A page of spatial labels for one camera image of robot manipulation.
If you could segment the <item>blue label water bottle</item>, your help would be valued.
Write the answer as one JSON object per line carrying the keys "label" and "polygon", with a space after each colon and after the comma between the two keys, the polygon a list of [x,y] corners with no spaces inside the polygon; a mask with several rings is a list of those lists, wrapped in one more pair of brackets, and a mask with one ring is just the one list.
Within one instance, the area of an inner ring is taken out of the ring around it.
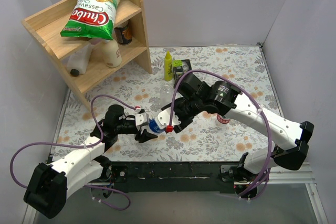
{"label": "blue label water bottle", "polygon": [[154,133],[162,133],[165,131],[165,126],[163,126],[159,121],[157,117],[154,117],[150,119],[149,122],[149,128]]}

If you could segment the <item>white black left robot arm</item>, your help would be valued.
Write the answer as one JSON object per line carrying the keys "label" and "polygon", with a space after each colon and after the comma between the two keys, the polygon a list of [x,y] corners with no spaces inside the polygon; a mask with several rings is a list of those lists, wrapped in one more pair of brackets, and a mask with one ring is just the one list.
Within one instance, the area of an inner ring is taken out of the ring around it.
{"label": "white black left robot arm", "polygon": [[103,156],[121,134],[133,134],[144,143],[157,137],[163,125],[161,117],[153,117],[141,108],[135,115],[125,115],[124,108],[112,105],[104,119],[94,128],[79,148],[47,165],[40,163],[34,170],[24,202],[51,219],[63,209],[67,199],[92,180],[106,182],[111,178],[110,161]]}

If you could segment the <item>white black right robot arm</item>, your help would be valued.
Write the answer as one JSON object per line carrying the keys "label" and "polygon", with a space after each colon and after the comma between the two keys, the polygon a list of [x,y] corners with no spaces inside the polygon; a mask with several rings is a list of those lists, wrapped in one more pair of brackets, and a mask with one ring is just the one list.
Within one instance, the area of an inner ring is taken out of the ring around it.
{"label": "white black right robot arm", "polygon": [[175,86],[181,98],[164,106],[156,116],[160,128],[179,133],[202,112],[236,120],[268,137],[268,146],[247,153],[237,167],[242,180],[251,180],[266,169],[280,166],[299,170],[304,163],[314,125],[287,120],[259,105],[248,92],[230,81],[218,80],[213,85],[201,81],[193,70],[183,75]]}

